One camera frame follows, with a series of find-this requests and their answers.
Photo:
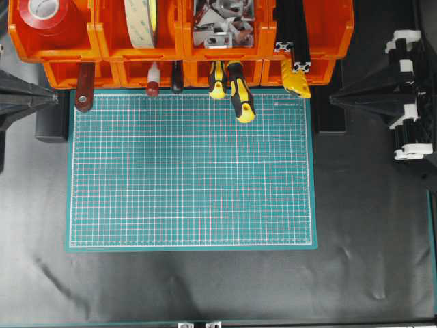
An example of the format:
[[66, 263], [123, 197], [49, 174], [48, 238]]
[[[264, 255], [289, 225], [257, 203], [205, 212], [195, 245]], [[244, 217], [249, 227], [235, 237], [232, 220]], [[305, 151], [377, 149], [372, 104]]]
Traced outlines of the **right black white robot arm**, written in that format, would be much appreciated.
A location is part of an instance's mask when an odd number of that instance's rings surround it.
[[436, 187], [436, 52], [419, 30], [397, 30], [388, 64], [330, 96], [332, 105], [381, 117], [393, 157]]

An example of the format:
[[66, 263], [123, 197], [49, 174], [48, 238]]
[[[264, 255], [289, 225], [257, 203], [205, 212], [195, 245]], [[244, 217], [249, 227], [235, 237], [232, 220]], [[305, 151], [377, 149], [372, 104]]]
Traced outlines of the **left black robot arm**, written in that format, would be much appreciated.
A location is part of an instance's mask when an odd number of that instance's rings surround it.
[[6, 130], [15, 121], [58, 103], [57, 92], [28, 83], [1, 69], [1, 172], [5, 163]]

